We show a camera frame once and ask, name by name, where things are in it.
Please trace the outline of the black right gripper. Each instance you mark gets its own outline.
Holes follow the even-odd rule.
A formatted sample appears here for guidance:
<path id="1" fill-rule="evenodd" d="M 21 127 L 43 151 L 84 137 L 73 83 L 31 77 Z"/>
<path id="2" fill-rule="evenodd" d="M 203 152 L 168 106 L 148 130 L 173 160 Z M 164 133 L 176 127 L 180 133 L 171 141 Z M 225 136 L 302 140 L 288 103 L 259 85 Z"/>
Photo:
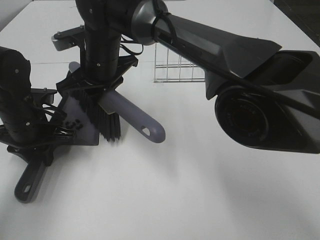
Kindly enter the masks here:
<path id="1" fill-rule="evenodd" d="M 104 89 L 116 89 L 123 83 L 123 75 L 131 68 L 138 66 L 138 59 L 133 55 L 120 56 L 117 63 L 82 64 L 72 61 L 68 65 L 66 77 L 56 84 L 60 95 L 85 92 L 94 95 Z"/>

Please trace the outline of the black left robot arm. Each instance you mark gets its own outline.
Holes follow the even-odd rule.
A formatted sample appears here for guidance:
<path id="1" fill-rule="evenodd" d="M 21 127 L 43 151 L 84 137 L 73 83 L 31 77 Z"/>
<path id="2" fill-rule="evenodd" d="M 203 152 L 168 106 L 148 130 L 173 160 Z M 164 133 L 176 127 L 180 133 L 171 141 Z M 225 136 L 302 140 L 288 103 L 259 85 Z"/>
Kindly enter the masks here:
<path id="1" fill-rule="evenodd" d="M 71 139 L 62 128 L 67 113 L 53 104 L 55 89 L 32 88 L 31 63 L 19 51 L 0 48 L 0 141 L 27 163 L 36 156 L 45 166 L 55 148 Z"/>

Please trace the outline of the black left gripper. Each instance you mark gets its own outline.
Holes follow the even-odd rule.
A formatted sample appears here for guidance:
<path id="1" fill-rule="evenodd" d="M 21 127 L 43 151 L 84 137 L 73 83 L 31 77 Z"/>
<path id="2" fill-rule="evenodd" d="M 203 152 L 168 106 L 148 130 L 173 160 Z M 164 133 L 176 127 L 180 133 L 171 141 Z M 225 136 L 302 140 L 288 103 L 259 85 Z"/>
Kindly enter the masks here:
<path id="1" fill-rule="evenodd" d="M 6 125 L 7 151 L 25 154 L 40 151 L 41 161 L 46 167 L 52 165 L 54 150 L 50 147 L 69 144 L 76 132 L 56 124 Z"/>

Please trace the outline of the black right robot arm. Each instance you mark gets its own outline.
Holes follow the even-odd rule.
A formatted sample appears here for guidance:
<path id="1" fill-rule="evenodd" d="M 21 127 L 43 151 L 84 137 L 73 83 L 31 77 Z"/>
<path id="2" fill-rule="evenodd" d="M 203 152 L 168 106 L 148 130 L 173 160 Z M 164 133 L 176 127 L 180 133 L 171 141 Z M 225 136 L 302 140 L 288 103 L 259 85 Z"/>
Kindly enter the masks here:
<path id="1" fill-rule="evenodd" d="M 320 152 L 320 57 L 314 51 L 282 50 L 271 41 L 233 34 L 169 13 L 162 0 L 78 0 L 83 26 L 58 32 L 58 51 L 80 49 L 56 87 L 79 101 L 108 140 L 121 135 L 120 119 L 150 141 L 161 143 L 161 124 L 116 88 L 138 64 L 137 54 L 120 56 L 125 43 L 160 43 L 204 70 L 206 98 L 223 131 L 254 149 Z"/>

